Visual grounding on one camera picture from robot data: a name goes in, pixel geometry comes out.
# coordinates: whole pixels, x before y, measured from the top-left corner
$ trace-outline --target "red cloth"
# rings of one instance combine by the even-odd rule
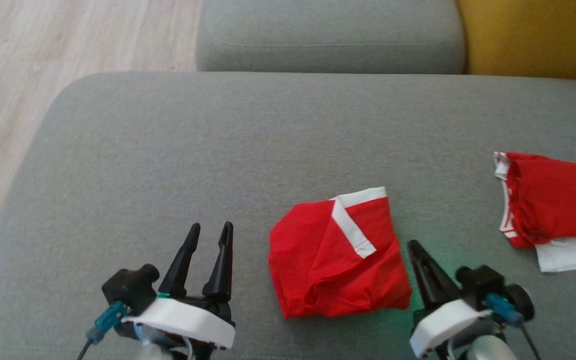
[[[515,248],[576,237],[576,163],[516,152],[497,153],[496,162],[498,176],[500,164],[507,170],[501,230]]]
[[[270,230],[268,264],[286,318],[409,307],[383,187],[293,207]]]

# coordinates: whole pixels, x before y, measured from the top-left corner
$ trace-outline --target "black cable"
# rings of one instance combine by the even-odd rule
[[[524,326],[524,324],[521,324],[519,326],[519,329],[521,329],[521,332],[523,333],[523,337],[526,338],[526,341],[528,342],[528,345],[530,346],[530,350],[532,350],[532,353],[534,354],[535,359],[542,360],[542,358],[539,356],[539,352],[537,352],[537,347],[535,346],[535,343],[533,342],[533,338],[530,337],[530,334],[528,333],[528,330],[526,330],[526,327]]]
[[[82,360],[84,358],[84,355],[86,355],[86,351],[88,351],[88,348],[92,345],[92,339],[88,339],[86,341],[86,344],[84,345],[84,348],[81,349],[81,351],[79,352],[79,356],[77,356],[77,360]]]

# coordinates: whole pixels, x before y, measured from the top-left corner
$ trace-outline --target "yellow cushion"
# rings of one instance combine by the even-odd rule
[[[576,79],[576,0],[458,0],[476,75]]]

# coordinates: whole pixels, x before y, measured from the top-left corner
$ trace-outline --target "gray cushion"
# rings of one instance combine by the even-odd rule
[[[454,0],[204,0],[201,71],[461,74]]]
[[[576,358],[576,271],[543,274],[499,232],[493,151],[576,162],[576,80],[468,75],[109,73],[65,89],[0,214],[0,359],[74,359],[102,283],[164,270],[190,225],[198,293],[235,226],[238,359],[411,359],[410,310],[283,319],[268,231],[295,203],[386,186],[402,242],[453,273],[487,264],[527,287],[544,359]],[[415,291],[411,309],[421,305]],[[518,331],[509,341],[531,358]],[[87,359],[126,359],[110,333]]]

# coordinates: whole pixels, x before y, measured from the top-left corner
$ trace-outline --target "robotic arm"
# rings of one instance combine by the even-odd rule
[[[524,326],[535,308],[523,287],[505,285],[500,273],[483,265],[458,269],[459,289],[418,241],[408,242],[407,251],[423,301],[413,313],[410,346],[416,357],[435,351],[441,360],[517,360],[504,331],[519,328],[540,360]],[[456,357],[459,348],[466,351]]]
[[[86,334],[78,360],[112,328],[121,337],[141,341],[134,360],[208,360],[214,350],[233,346],[233,224],[223,226],[219,255],[201,296],[188,296],[185,283],[200,230],[198,223],[192,225],[158,292],[153,283],[160,273],[151,264],[136,271],[121,269],[102,285],[110,307]]]

